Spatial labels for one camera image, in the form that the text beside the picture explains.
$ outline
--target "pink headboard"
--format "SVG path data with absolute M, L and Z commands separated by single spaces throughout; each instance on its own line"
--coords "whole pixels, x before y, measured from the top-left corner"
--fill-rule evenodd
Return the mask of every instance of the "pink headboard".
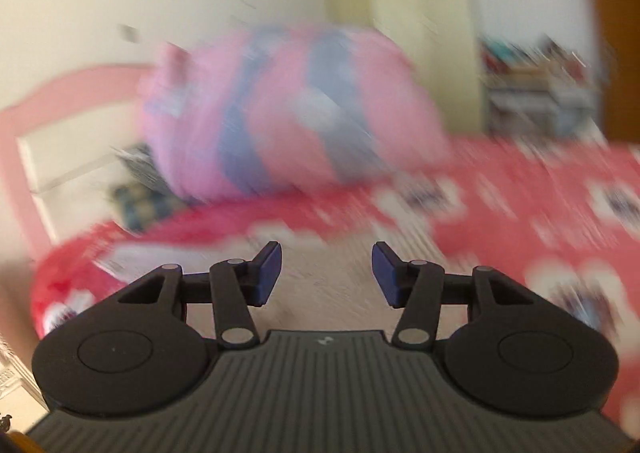
M 148 67 L 143 65 L 80 70 L 45 84 L 20 104 L 0 111 L 0 180 L 32 258 L 43 258 L 52 242 L 31 195 L 19 138 L 101 105 L 134 99 L 146 71 Z

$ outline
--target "red bedspread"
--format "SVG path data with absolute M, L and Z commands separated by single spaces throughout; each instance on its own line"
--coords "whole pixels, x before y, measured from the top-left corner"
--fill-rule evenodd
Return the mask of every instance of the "red bedspread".
M 211 245 L 271 222 L 323 238 L 417 226 L 446 268 L 495 267 L 603 332 L 621 359 L 606 413 L 640 433 L 631 422 L 640 421 L 639 195 L 640 163 L 628 147 L 458 140 L 449 165 L 393 181 L 206 206 L 142 237 L 95 227 L 40 264 L 33 318 L 44 335 L 121 288 L 93 263 L 117 242 Z

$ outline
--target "wooden object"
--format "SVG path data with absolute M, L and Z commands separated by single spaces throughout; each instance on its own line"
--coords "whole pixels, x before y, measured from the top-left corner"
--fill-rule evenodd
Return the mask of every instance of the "wooden object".
M 606 66 L 604 128 L 610 140 L 640 142 L 640 0 L 594 0 Z

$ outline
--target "pink pillow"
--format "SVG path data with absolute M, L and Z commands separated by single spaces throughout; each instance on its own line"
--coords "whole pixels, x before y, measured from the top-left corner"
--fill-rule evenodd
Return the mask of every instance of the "pink pillow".
M 441 162 L 448 142 L 401 50 L 374 30 L 262 27 L 145 81 L 143 127 L 183 198 L 311 191 Z

